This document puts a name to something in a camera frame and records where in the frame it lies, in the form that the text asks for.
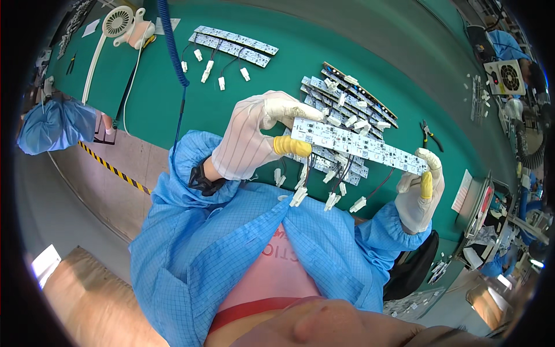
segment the pliers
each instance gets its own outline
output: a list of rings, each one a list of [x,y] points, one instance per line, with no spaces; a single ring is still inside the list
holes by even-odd
[[[422,120],[422,122],[424,123],[423,125],[422,123],[420,123],[420,128],[422,128],[422,132],[424,132],[424,144],[422,145],[422,147],[428,148],[428,135],[430,135],[430,137],[437,143],[440,151],[443,152],[443,146],[441,142],[437,139],[437,137],[433,135],[433,133],[430,132],[430,128],[428,127],[428,124],[426,124],[426,121],[424,119]]]
[[[73,72],[73,65],[75,65],[75,55],[76,54],[77,54],[77,51],[75,52],[75,54],[71,58],[71,61],[69,62],[69,66],[68,66],[68,69],[66,70],[65,74],[71,74]]]

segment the white glove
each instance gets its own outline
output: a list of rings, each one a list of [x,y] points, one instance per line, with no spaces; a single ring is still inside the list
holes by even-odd
[[[445,188],[440,159],[424,148],[418,148],[415,155],[428,163],[430,171],[424,172],[422,177],[403,173],[395,199],[403,229],[409,234],[426,230]]]
[[[277,121],[291,128],[295,117],[318,122],[324,119],[320,111],[285,92],[269,90],[239,101],[224,139],[212,152],[214,168],[226,179],[240,180],[252,177],[256,168],[286,153],[307,157],[312,152],[310,144],[290,136],[274,138],[260,133],[260,129],[271,129]]]

